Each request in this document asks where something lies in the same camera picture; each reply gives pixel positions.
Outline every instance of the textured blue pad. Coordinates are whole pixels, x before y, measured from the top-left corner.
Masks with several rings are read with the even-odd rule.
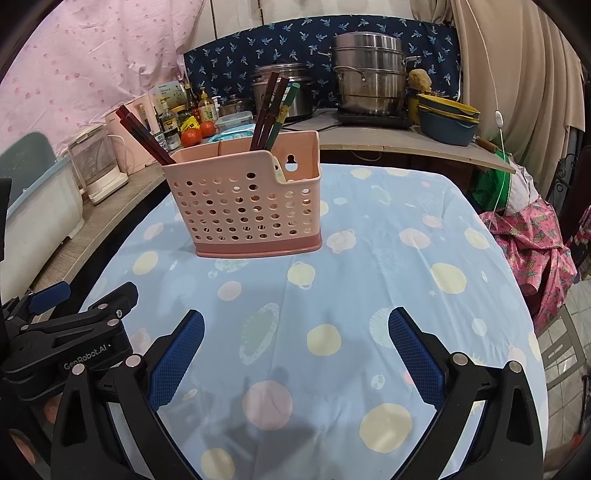
[[[153,411],[169,403],[177,391],[191,360],[203,341],[205,322],[199,312],[195,312],[178,333],[169,349],[160,359],[150,376],[150,395],[148,403]]]
[[[446,399],[445,376],[398,310],[390,313],[388,331],[423,401],[441,409]]]
[[[31,295],[29,301],[29,312],[34,315],[40,315],[63,301],[70,298],[70,286],[67,282],[61,281]]]

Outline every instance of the tomato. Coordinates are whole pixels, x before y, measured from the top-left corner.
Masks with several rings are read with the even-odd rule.
[[[192,147],[203,140],[201,130],[198,128],[187,128],[181,135],[181,143],[184,147]]]
[[[213,122],[210,122],[209,120],[203,122],[199,126],[199,130],[201,130],[201,133],[204,137],[212,137],[216,134],[216,126]]]

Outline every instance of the metal screw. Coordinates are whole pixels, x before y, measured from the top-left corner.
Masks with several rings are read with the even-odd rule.
[[[523,370],[521,364],[519,362],[516,362],[515,360],[509,362],[509,368],[511,368],[511,370],[514,371],[516,374],[520,373]]]
[[[76,364],[72,367],[72,373],[74,375],[80,375],[84,371],[84,364]]]
[[[454,353],[452,357],[453,362],[456,365],[467,365],[468,364],[468,357],[463,353]]]
[[[141,361],[142,358],[139,355],[131,355],[125,359],[125,365],[128,367],[137,367]]]

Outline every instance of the basket hole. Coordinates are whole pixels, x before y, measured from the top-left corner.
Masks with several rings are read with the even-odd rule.
[[[287,162],[285,164],[285,169],[288,171],[296,171],[297,170],[296,158],[292,154],[289,154],[287,156]]]

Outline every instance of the beige curtain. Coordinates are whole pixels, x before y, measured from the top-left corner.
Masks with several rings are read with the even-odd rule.
[[[411,0],[411,7],[425,21],[452,9],[462,52],[462,102],[481,111],[479,134],[494,140],[496,103],[480,26],[505,149],[545,196],[566,154],[570,127],[584,130],[581,64],[570,44],[531,0]]]

